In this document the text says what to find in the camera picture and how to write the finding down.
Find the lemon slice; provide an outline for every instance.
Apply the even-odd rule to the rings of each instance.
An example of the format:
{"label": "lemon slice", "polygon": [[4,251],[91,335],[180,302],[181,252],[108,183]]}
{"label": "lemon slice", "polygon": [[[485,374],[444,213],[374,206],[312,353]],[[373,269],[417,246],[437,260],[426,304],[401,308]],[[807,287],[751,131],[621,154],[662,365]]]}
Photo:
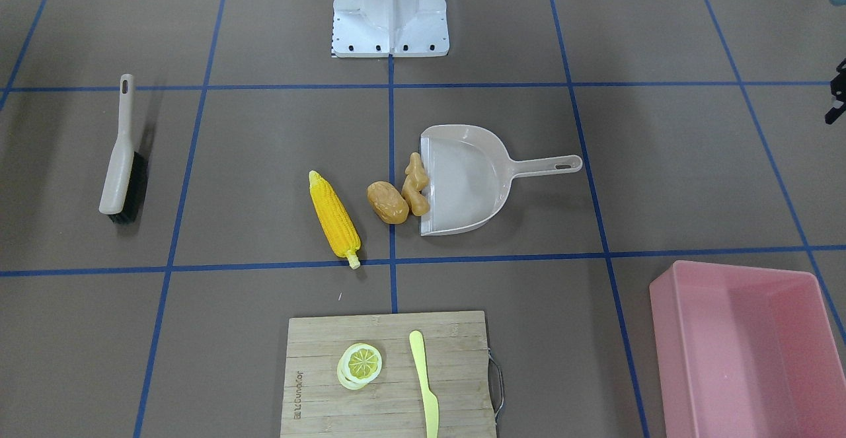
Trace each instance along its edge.
{"label": "lemon slice", "polygon": [[353,344],[338,361],[338,381],[350,390],[359,390],[381,372],[381,354],[369,344]]}
{"label": "lemon slice", "polygon": [[342,365],[343,364],[344,364],[344,362],[338,361],[338,382],[340,382],[341,385],[344,386],[344,388],[348,389],[348,390],[360,390],[360,389],[362,389],[366,384],[356,384],[356,382],[351,382],[351,381],[347,380],[346,377],[344,377],[344,372],[342,372]]}

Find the black bracket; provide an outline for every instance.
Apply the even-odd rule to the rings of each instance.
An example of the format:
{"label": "black bracket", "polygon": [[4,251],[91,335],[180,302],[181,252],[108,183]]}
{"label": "black bracket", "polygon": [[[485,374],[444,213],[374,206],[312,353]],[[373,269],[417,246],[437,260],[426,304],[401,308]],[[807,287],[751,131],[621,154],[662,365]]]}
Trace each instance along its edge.
{"label": "black bracket", "polygon": [[840,62],[837,76],[831,80],[831,95],[834,96],[834,103],[826,113],[826,124],[834,123],[846,111],[846,59]]}

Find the bamboo cutting board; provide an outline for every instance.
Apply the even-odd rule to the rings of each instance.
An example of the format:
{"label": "bamboo cutting board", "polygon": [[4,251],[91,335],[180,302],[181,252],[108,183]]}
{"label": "bamboo cutting board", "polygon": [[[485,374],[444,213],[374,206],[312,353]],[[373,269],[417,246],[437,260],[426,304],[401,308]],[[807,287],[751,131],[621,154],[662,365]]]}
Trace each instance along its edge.
{"label": "bamboo cutting board", "polygon": [[[282,434],[300,438],[421,438],[426,419],[408,334],[423,333],[439,438],[496,438],[487,381],[483,311],[420,312],[288,322]],[[336,366],[356,342],[379,349],[383,368],[361,390],[338,383]]]}

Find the pink container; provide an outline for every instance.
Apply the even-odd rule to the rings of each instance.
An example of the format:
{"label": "pink container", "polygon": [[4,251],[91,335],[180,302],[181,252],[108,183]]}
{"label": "pink container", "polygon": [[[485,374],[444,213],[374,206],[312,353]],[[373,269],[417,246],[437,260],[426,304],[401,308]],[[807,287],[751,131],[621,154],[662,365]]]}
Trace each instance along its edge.
{"label": "pink container", "polygon": [[677,261],[649,291],[668,438],[846,437],[815,276]]}

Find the knife handle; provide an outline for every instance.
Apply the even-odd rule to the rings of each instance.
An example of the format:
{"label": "knife handle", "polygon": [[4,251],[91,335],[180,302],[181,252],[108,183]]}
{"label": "knife handle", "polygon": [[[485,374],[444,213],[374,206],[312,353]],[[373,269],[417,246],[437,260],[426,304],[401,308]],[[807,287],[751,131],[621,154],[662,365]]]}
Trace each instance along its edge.
{"label": "knife handle", "polygon": [[411,344],[411,355],[414,357],[414,366],[417,368],[417,378],[420,379],[420,389],[429,390],[429,372],[426,371],[426,344],[423,342],[423,334],[419,330],[412,330],[408,334],[408,342]]}

